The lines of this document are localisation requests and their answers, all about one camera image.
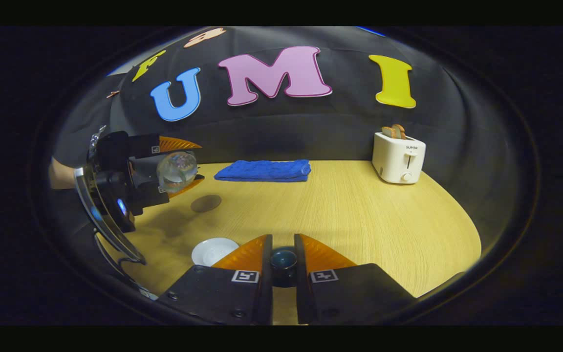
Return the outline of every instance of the table surface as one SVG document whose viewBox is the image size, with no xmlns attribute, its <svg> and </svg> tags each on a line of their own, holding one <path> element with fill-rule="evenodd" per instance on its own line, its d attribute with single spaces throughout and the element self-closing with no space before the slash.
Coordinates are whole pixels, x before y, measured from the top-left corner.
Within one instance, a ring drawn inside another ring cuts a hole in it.
<svg viewBox="0 0 563 352">
<path fill-rule="evenodd" d="M 411 295 L 422 296 L 480 258 L 475 225 L 427 174 L 414 185 L 379 178 L 370 161 L 311 161 L 307 182 L 230 182 L 214 175 L 231 163 L 200 165 L 206 179 L 169 203 L 145 208 L 127 238 L 147 265 L 124 270 L 162 294 L 194 263 L 192 249 L 209 238 L 242 245 L 273 234 L 273 249 L 294 245 L 296 233 L 328 245 L 356 264 L 376 263 Z M 221 204 L 197 213 L 190 205 L 218 195 Z M 99 236 L 110 256 L 123 257 Z M 273 323 L 295 325 L 294 288 L 273 288 Z"/>
</svg>

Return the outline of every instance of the white plate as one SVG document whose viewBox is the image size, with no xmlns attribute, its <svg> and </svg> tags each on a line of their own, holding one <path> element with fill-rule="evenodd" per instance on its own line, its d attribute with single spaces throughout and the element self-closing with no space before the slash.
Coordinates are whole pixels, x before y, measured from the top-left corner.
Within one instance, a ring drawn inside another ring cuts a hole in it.
<svg viewBox="0 0 563 352">
<path fill-rule="evenodd" d="M 193 249 L 195 265 L 212 266 L 238 248 L 238 244 L 226 238 L 206 239 Z"/>
</svg>

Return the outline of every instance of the white toaster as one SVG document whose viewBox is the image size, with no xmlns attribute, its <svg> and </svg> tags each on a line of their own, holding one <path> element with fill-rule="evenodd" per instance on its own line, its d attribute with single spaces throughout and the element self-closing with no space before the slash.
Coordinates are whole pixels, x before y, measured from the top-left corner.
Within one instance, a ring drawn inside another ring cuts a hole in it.
<svg viewBox="0 0 563 352">
<path fill-rule="evenodd" d="M 425 160 L 425 143 L 409 136 L 391 138 L 375 133 L 373 166 L 379 176 L 389 183 L 416 183 Z"/>
</svg>

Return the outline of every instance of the glass sphere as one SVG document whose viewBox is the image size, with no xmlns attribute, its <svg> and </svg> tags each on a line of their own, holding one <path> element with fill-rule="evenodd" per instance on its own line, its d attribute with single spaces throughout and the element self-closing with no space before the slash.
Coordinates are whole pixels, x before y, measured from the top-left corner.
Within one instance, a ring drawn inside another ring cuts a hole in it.
<svg viewBox="0 0 563 352">
<path fill-rule="evenodd" d="M 157 174 L 160 187 L 166 192 L 179 192 L 197 175 L 197 160 L 187 152 L 168 154 L 158 163 Z"/>
</svg>

